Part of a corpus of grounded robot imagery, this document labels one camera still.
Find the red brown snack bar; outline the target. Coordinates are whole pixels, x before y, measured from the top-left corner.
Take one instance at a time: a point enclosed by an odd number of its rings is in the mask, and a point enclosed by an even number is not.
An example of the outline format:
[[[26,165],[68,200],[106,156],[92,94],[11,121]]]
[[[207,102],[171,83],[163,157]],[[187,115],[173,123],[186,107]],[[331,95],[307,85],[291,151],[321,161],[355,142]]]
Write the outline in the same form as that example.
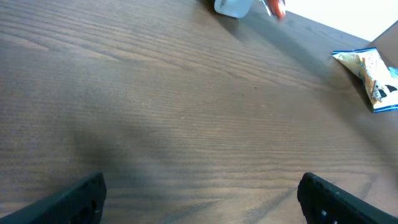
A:
[[[262,3],[270,16],[276,18],[277,20],[282,20],[285,17],[284,0],[262,0]]]

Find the blue mouthwash bottle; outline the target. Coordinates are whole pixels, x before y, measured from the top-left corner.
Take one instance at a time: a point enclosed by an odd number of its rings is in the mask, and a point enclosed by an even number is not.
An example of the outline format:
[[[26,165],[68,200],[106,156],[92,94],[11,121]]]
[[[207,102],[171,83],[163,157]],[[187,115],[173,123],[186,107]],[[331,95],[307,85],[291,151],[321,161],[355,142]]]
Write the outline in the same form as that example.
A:
[[[398,68],[388,67],[392,78],[398,78]]]

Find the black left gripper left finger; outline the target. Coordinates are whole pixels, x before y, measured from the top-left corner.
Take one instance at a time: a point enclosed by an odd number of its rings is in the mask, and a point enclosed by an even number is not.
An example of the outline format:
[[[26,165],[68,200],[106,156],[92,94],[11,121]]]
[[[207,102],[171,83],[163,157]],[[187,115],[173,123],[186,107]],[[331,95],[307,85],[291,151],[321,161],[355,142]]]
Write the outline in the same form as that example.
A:
[[[1,218],[1,224],[99,224],[106,199],[104,176],[95,172],[71,186]]]

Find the yellow wet wipes bag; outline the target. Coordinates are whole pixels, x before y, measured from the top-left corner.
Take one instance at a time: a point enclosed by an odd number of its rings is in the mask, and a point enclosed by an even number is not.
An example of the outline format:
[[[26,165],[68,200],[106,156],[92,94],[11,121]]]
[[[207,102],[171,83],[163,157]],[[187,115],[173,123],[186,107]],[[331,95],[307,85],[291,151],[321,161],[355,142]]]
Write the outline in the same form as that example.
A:
[[[397,109],[397,78],[392,78],[377,48],[335,50],[332,56],[363,81],[374,113]]]

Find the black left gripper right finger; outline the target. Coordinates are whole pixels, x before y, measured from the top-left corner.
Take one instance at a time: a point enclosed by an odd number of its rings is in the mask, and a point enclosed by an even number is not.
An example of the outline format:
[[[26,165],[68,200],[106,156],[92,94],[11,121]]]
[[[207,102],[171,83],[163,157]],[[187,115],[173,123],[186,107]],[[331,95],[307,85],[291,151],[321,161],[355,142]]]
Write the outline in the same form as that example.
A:
[[[397,218],[307,172],[297,199],[308,224],[397,224]]]

